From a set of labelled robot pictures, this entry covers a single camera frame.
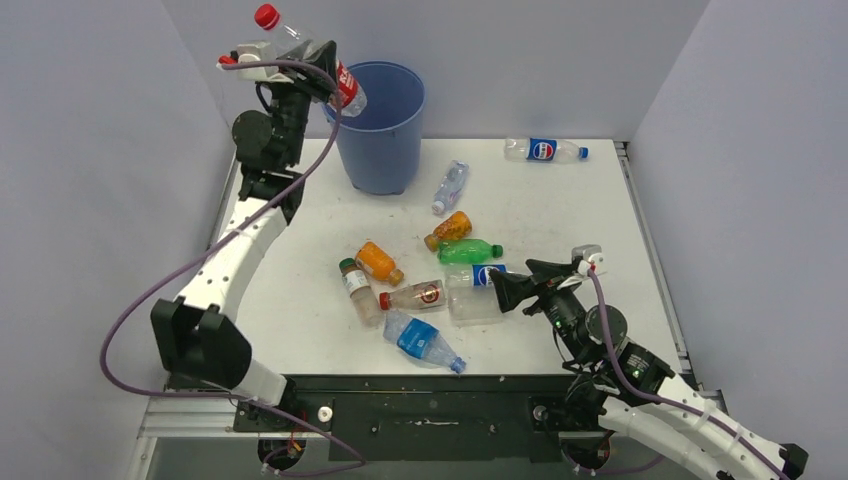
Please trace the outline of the wide clear plastic jar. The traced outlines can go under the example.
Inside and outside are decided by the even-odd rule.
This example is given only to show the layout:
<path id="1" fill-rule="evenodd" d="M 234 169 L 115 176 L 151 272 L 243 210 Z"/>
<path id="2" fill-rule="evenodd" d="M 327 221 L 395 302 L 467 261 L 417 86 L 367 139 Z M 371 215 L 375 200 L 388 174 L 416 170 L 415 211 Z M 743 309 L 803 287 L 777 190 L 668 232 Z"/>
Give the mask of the wide clear plastic jar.
<path id="1" fill-rule="evenodd" d="M 460 327 L 499 323 L 504 319 L 492 287 L 457 287 L 448 292 L 451 321 Z"/>

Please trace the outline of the red-label clear bottle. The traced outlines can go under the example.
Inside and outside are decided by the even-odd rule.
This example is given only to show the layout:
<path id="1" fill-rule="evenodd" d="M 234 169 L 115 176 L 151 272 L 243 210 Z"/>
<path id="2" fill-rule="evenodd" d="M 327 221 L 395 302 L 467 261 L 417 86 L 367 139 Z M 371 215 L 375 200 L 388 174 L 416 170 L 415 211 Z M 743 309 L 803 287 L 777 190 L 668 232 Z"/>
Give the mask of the red-label clear bottle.
<path id="1" fill-rule="evenodd" d="M 328 41 L 307 29 L 302 22 L 284 16 L 274 5 L 265 3 L 254 13 L 255 23 L 269 35 L 278 55 L 287 59 L 307 60 L 318 55 Z M 335 60 L 336 80 L 339 85 L 341 113 L 357 117 L 365 110 L 368 99 L 348 68 Z"/>

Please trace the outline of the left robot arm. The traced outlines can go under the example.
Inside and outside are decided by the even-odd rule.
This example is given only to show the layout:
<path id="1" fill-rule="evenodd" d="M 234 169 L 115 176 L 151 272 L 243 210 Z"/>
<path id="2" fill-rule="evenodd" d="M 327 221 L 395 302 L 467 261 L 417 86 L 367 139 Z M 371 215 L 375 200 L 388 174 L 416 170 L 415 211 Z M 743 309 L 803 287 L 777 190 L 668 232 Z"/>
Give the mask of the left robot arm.
<path id="1" fill-rule="evenodd" d="M 277 53 L 267 42 L 243 44 L 219 60 L 269 100 L 239 114 L 231 127 L 242 183 L 225 230 L 192 280 L 173 300 L 157 301 L 151 323 L 166 371 L 259 402 L 271 429 L 290 428 L 298 416 L 294 385 L 254 359 L 236 326 L 241 300 L 272 243 L 300 206 L 301 158 L 310 106 L 340 100 L 337 45 Z"/>

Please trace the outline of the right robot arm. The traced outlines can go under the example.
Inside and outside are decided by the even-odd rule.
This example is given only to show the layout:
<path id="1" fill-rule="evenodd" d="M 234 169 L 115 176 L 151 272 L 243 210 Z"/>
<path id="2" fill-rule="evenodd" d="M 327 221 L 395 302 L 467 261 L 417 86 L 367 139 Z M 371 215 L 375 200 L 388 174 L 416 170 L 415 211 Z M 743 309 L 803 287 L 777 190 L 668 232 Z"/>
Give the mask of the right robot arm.
<path id="1" fill-rule="evenodd" d="M 522 275 L 494 270 L 490 283 L 502 312 L 532 303 L 571 354 L 568 366 L 589 376 L 592 390 L 570 395 L 569 421 L 628 437 L 700 479 L 798 479 L 809 455 L 770 441 L 733 420 L 661 358 L 632 341 L 623 313 L 607 303 L 598 264 L 539 260 Z"/>

